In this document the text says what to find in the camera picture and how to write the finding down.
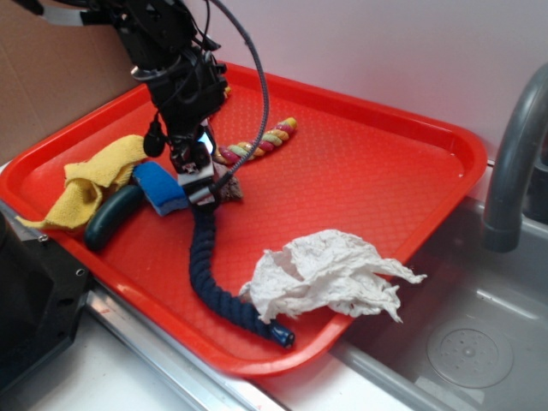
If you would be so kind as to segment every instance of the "gray faucet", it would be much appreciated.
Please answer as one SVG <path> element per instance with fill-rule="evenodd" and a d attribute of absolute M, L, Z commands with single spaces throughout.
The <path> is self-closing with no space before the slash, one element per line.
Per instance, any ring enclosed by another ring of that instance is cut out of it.
<path fill-rule="evenodd" d="M 482 237 L 498 253 L 518 245 L 521 214 L 548 223 L 548 63 L 521 93 L 498 150 L 485 210 Z"/>

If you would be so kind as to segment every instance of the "sponge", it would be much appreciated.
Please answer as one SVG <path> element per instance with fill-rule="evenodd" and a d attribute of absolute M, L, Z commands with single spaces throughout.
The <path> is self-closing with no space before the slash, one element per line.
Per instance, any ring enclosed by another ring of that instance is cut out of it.
<path fill-rule="evenodd" d="M 160 216 L 188 208 L 188 198 L 182 187 L 160 164 L 153 161 L 139 164 L 134 168 L 134 179 Z"/>

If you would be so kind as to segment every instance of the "white paper towel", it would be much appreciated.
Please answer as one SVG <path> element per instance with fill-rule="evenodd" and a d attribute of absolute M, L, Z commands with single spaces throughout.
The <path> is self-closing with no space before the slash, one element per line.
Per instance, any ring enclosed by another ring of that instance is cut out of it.
<path fill-rule="evenodd" d="M 399 287 L 375 273 L 410 283 L 426 277 L 415 276 L 395 259 L 382 259 L 357 235 L 327 229 L 297 238 L 280 252 L 265 250 L 240 295 L 255 305 L 267 324 L 279 313 L 294 317 L 323 306 L 352 317 L 384 309 L 401 322 L 396 313 Z"/>

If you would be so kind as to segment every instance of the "yellow towel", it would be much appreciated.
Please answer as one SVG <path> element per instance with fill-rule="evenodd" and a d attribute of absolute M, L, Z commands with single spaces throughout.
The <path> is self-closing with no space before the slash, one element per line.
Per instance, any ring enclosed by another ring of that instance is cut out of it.
<path fill-rule="evenodd" d="M 44 221 L 17 220 L 35 229 L 77 229 L 87 224 L 103 198 L 128 184 L 134 166 L 144 158 L 141 136 L 116 140 L 84 163 L 65 165 L 65 191 Z"/>

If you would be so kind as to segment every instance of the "plastic tray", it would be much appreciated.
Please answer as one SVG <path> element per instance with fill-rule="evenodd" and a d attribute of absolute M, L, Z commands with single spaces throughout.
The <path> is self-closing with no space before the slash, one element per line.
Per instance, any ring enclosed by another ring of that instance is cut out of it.
<path fill-rule="evenodd" d="M 216 140 L 233 144 L 257 133 L 256 74 L 229 66 L 233 92 L 213 118 Z M 298 236 L 339 229 L 405 262 L 481 177 L 479 140 L 446 123 L 269 76 L 271 122 L 294 116 L 299 129 L 283 146 L 237 174 L 245 195 L 217 211 L 212 272 L 236 294 L 265 249 Z M 63 166 L 88 160 L 111 141 L 143 135 L 154 109 L 137 87 L 22 153 L 0 176 L 0 195 L 22 216 L 42 219 L 63 191 Z M 171 170 L 167 156 L 160 163 Z M 252 377 L 288 371 L 324 353 L 352 319 L 321 308 L 280 321 L 295 332 L 286 350 L 210 312 L 188 281 L 190 211 L 158 216 L 149 205 L 100 253 L 81 233 L 49 234 L 98 280 L 203 360 Z"/>

